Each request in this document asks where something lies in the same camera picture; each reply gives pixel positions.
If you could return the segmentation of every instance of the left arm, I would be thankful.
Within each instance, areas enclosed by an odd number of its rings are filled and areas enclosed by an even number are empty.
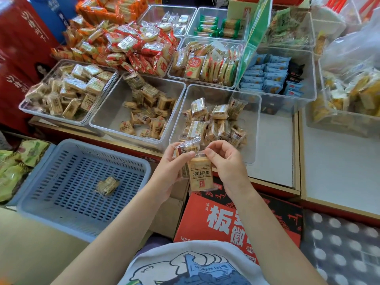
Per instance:
[[[190,152],[173,159],[173,152],[173,145],[169,145],[147,185],[52,285],[108,285],[120,281],[159,207],[170,196],[179,169],[195,155]]]

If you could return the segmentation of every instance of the person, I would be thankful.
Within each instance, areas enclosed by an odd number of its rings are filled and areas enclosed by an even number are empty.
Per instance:
[[[52,285],[326,285],[251,185],[239,151],[211,142],[205,154],[234,202],[260,266],[236,246],[215,240],[171,243],[135,257],[179,171],[195,153],[165,151],[149,182]]]

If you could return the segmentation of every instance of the green sign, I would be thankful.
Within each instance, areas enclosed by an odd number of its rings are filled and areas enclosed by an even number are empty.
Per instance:
[[[252,27],[249,33],[248,42],[245,44],[242,57],[240,59],[241,67],[238,72],[238,80],[240,83],[247,66],[249,65],[257,46],[262,41],[270,23],[272,13],[273,0],[260,0],[257,4],[257,9],[253,17]]]

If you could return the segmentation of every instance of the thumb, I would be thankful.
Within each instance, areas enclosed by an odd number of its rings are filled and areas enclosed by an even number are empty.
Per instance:
[[[206,148],[204,150],[204,153],[210,159],[210,161],[216,166],[216,168],[221,166],[222,162],[225,160],[222,156],[220,156],[218,153],[216,153],[214,150],[210,148]]]
[[[173,164],[173,166],[175,168],[180,169],[180,168],[182,168],[187,162],[189,162],[194,157],[195,157],[195,152],[194,151],[190,151],[188,153],[184,153],[184,154],[179,155],[177,158],[175,158],[170,163]]]

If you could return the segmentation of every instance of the hand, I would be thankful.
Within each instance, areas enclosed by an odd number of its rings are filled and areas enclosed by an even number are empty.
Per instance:
[[[172,186],[180,180],[179,171],[195,156],[195,152],[181,154],[173,158],[175,147],[181,142],[173,143],[165,150],[162,159],[150,178],[147,187],[154,190],[161,202],[166,201],[171,193]]]
[[[211,142],[205,149],[206,156],[218,170],[227,195],[233,199],[244,196],[253,187],[240,152],[227,141]]]

